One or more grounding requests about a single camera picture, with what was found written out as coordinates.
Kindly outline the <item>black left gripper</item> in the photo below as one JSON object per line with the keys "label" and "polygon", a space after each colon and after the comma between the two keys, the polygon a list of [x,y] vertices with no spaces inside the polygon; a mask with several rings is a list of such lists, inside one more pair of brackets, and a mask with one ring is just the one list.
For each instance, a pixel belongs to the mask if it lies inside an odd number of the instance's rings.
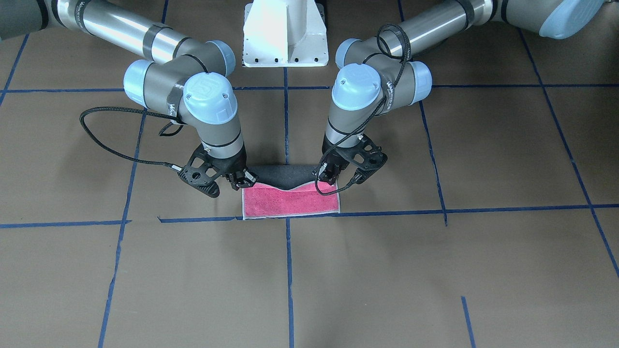
{"label": "black left gripper", "polygon": [[387,162],[388,156],[369,137],[363,135],[352,147],[335,147],[333,143],[323,140],[322,152],[325,158],[313,171],[316,180],[334,185],[339,174],[350,164],[357,167],[350,183],[362,184]]}

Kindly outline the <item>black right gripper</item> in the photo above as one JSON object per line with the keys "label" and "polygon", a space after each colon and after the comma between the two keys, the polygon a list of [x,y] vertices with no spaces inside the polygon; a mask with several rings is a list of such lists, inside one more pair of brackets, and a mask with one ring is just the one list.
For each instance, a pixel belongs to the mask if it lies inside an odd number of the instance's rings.
{"label": "black right gripper", "polygon": [[210,156],[203,145],[199,145],[177,175],[184,183],[211,198],[216,198],[220,194],[216,182],[219,177],[224,177],[235,191],[242,187],[254,187],[257,181],[257,175],[250,172],[246,166],[244,147],[232,157],[218,159]]}

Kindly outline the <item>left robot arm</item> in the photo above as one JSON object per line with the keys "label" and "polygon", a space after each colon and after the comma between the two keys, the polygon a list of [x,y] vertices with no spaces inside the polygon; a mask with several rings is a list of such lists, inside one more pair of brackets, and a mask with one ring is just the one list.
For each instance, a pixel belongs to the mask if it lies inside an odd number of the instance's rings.
{"label": "left robot arm", "polygon": [[376,116],[413,105],[431,93],[428,66],[414,57],[473,26],[503,22],[541,37],[564,39],[583,29],[601,0],[443,0],[400,24],[384,24],[373,38],[349,38],[336,51],[339,68],[331,92],[322,157],[315,184],[334,185],[349,165],[349,186],[361,184],[387,162],[366,134]]}

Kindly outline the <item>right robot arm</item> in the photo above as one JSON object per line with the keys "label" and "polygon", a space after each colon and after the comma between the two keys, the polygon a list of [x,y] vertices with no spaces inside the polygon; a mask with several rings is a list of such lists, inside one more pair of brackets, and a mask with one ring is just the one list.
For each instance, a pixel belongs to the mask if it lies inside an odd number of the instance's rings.
{"label": "right robot arm", "polygon": [[222,41],[199,42],[106,0],[3,0],[1,39],[65,27],[99,37],[140,59],[126,70],[123,88],[147,115],[197,130],[201,143],[183,167],[151,161],[175,171],[184,183],[216,198],[223,177],[232,189],[253,187],[246,165],[238,101],[228,76],[235,55]]}

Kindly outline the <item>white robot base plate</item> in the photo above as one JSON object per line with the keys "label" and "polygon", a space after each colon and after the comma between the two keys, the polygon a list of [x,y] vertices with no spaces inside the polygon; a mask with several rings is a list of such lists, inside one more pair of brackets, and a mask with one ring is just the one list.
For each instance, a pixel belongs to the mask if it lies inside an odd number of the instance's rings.
{"label": "white robot base plate", "polygon": [[254,0],[245,6],[243,65],[323,67],[329,62],[324,5],[317,0]]}

